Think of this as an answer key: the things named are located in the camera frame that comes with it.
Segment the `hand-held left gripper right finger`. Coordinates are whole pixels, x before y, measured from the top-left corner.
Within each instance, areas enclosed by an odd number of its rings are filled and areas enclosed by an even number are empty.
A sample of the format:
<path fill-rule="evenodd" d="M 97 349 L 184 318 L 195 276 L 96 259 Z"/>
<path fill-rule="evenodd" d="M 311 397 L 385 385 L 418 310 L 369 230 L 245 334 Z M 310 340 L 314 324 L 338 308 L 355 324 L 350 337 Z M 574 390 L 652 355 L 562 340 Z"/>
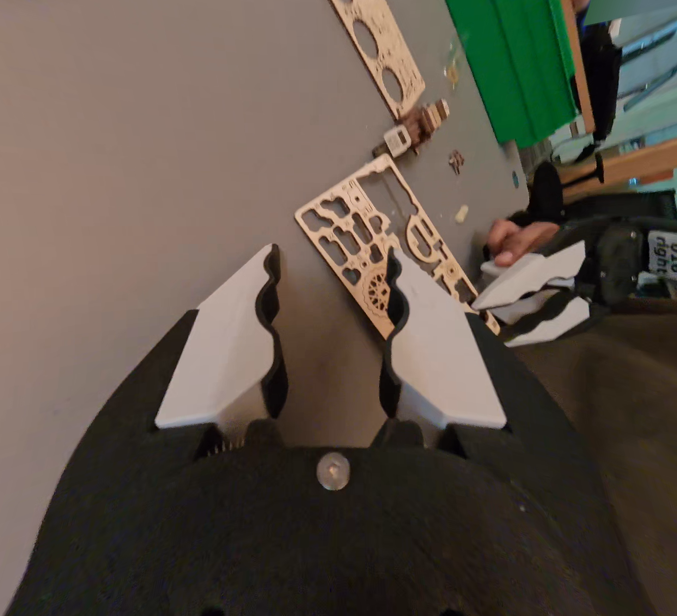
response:
<path fill-rule="evenodd" d="M 387 315 L 379 400 L 389 418 L 424 429 L 501 429 L 506 415 L 463 304 L 397 248 L 389 250 Z"/>

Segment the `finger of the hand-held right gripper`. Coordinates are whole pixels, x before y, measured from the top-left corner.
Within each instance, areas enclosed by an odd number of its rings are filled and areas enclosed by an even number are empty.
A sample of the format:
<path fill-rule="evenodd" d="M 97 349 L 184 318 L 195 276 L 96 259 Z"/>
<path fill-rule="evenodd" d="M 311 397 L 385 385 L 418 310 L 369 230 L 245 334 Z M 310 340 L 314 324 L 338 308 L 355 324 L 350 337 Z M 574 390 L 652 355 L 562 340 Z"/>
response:
<path fill-rule="evenodd" d="M 554 341 L 589 316 L 588 301 L 571 290 L 543 290 L 500 307 L 502 334 L 509 348 Z"/>
<path fill-rule="evenodd" d="M 496 275 L 493 282 L 472 302 L 476 312 L 488 311 L 504 324 L 516 324 L 527 316 L 540 313 L 546 306 L 563 309 L 575 306 L 583 313 L 588 304 L 577 297 L 571 284 L 586 258 L 586 244 L 581 240 L 550 256 L 529 253 Z"/>

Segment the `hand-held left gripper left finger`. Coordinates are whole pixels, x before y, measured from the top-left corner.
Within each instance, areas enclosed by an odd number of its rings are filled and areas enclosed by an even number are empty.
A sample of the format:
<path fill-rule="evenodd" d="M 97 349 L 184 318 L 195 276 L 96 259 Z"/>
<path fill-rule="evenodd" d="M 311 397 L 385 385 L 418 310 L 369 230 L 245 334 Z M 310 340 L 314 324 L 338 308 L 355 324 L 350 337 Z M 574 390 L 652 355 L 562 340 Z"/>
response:
<path fill-rule="evenodd" d="M 277 419 L 289 382 L 274 327 L 281 254 L 265 245 L 198 307 L 155 417 L 159 429 Z"/>

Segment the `wooden puzzle sheet with gears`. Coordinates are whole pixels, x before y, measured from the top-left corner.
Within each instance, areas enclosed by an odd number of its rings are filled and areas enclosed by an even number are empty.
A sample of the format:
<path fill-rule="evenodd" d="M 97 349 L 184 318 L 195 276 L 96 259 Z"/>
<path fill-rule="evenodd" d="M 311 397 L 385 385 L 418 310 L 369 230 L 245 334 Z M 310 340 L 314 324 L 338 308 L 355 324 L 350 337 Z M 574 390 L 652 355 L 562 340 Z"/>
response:
<path fill-rule="evenodd" d="M 294 214 L 301 230 L 384 339 L 387 256 L 402 250 L 472 312 L 478 296 L 461 265 L 389 155 L 380 155 Z"/>

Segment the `grey desk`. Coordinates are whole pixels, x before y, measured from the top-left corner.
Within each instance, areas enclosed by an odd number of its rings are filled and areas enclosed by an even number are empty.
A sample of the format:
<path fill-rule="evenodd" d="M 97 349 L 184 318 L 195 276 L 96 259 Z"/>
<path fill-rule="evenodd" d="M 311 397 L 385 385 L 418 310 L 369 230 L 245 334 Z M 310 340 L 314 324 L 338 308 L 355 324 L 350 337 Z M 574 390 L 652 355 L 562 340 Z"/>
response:
<path fill-rule="evenodd" d="M 328 0 L 1 0 L 2 611 L 104 402 L 268 243 L 282 434 L 371 441 L 382 338 L 293 215 L 391 124 Z"/>

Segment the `person's right hand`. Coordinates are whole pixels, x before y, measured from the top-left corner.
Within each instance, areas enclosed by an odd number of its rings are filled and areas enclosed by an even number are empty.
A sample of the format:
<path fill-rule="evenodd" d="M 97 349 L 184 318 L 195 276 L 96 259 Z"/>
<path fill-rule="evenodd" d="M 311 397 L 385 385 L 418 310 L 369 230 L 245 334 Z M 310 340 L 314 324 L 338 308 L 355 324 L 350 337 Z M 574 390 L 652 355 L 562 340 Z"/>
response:
<path fill-rule="evenodd" d="M 489 230 L 486 246 L 496 266 L 510 267 L 547 244 L 559 230 L 560 226 L 551 222 L 520 227 L 506 219 L 497 220 Z"/>

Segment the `wooden beam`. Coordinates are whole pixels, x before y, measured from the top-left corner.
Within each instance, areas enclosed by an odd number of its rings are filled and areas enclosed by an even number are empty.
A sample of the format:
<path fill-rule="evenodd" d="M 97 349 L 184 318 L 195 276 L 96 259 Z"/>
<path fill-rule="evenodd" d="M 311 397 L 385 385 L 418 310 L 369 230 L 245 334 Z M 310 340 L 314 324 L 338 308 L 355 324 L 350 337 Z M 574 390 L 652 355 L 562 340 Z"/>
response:
<path fill-rule="evenodd" d="M 597 152 L 582 163 L 561 165 L 558 176 L 565 203 L 608 194 L 635 179 L 640 185 L 663 183 L 676 169 L 676 139 L 638 150 L 604 155 Z"/>

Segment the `wooden gear model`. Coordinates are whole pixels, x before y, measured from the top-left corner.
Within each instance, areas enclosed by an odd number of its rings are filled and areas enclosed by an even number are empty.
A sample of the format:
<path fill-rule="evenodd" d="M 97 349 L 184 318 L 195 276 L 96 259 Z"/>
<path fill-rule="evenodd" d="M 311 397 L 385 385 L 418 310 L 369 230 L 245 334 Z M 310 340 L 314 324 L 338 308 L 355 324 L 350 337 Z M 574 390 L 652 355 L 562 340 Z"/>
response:
<path fill-rule="evenodd" d="M 450 108 L 444 98 L 415 106 L 384 133 L 382 142 L 372 150 L 373 158 L 387 154 L 395 159 L 408 151 L 418 154 L 449 115 Z"/>

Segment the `green plastic bin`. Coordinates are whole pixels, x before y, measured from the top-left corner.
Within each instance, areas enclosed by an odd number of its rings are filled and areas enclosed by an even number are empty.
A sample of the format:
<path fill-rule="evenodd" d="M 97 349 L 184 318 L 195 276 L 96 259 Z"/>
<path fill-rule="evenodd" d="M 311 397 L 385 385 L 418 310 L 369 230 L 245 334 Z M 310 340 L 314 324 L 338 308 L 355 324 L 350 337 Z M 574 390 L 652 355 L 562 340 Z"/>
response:
<path fill-rule="evenodd" d="M 578 114 L 561 0 L 445 0 L 497 142 L 531 147 Z"/>

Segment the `wooden puzzle sheet with cutouts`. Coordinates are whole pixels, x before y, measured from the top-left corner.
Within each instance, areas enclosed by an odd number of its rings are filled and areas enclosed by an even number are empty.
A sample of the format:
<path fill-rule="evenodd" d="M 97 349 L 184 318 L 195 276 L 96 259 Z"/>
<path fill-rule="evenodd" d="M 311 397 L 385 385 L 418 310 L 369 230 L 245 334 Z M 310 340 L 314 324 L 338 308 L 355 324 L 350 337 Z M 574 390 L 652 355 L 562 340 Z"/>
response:
<path fill-rule="evenodd" d="M 394 119 L 426 84 L 386 0 L 329 0 Z"/>

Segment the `wooden post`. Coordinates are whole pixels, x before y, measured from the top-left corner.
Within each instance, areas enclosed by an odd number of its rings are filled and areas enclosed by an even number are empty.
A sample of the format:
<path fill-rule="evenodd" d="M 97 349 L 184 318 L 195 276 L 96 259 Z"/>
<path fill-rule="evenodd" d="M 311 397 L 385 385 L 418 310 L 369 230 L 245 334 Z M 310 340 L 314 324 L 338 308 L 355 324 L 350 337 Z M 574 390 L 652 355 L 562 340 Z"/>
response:
<path fill-rule="evenodd" d="M 563 18 L 565 21 L 565 28 L 569 39 L 569 46 L 571 48 L 571 55 L 574 64 L 574 83 L 579 99 L 579 113 L 581 120 L 581 127 L 578 127 L 578 121 L 571 123 L 571 135 L 592 135 L 595 131 L 596 125 L 594 114 L 592 111 L 590 95 L 588 91 L 588 83 L 584 68 L 584 63 L 580 47 L 580 35 L 578 33 L 577 19 L 573 6 L 573 0 L 560 0 L 563 10 Z"/>

